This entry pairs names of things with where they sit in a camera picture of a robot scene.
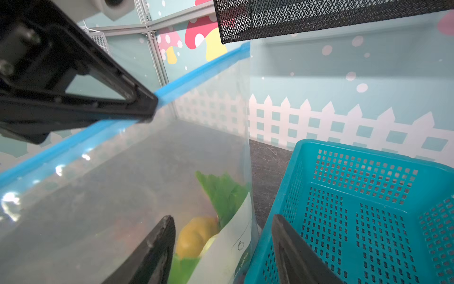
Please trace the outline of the yellow toy potato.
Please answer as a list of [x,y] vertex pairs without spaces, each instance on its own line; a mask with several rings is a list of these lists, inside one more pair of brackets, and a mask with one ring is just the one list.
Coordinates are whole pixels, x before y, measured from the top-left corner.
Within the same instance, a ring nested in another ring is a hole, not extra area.
[[208,240],[219,233],[218,219],[195,217],[181,230],[176,244],[180,259],[198,258]]

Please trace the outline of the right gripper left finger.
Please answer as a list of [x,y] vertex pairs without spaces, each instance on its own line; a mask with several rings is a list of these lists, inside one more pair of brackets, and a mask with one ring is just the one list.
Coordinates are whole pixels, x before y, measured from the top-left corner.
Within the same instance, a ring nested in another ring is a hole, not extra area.
[[175,221],[163,217],[104,284],[166,284],[176,240]]

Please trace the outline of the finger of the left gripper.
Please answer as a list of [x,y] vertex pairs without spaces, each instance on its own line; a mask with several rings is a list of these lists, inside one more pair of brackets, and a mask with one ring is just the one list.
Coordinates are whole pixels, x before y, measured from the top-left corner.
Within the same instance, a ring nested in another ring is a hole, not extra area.
[[1,2],[2,136],[41,144],[103,120],[153,119],[158,98],[80,22],[52,1]]

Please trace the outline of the white toy daikon radish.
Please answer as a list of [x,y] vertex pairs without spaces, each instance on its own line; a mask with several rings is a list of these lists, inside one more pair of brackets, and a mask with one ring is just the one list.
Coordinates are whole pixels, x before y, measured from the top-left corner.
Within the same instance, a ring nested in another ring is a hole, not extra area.
[[188,283],[203,256],[209,251],[219,234],[232,221],[251,192],[250,184],[242,185],[234,181],[228,173],[216,176],[197,171],[195,176],[215,210],[214,218],[218,219],[219,233],[208,240],[198,258],[180,259],[175,252],[168,280],[170,284]]

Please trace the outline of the clear zip top bag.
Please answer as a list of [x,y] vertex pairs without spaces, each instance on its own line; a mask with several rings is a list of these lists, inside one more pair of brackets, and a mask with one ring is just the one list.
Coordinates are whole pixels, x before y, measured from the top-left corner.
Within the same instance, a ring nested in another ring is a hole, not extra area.
[[104,121],[1,168],[1,282],[104,284],[170,215],[176,242],[216,215],[195,173],[251,192],[187,284],[241,284],[258,241],[249,150],[250,45],[157,91],[152,121]]

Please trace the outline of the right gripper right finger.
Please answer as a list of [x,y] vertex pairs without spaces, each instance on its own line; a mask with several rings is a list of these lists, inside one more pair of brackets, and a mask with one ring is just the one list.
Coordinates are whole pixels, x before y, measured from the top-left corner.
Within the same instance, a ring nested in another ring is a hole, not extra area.
[[273,217],[271,233],[282,284],[340,284],[342,281],[317,257],[290,223]]

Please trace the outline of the teal plastic basket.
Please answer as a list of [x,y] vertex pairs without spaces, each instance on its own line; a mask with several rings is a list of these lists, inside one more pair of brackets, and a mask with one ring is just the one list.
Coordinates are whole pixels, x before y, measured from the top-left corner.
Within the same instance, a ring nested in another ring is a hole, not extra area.
[[454,170],[339,143],[297,142],[271,215],[346,284],[454,281]]

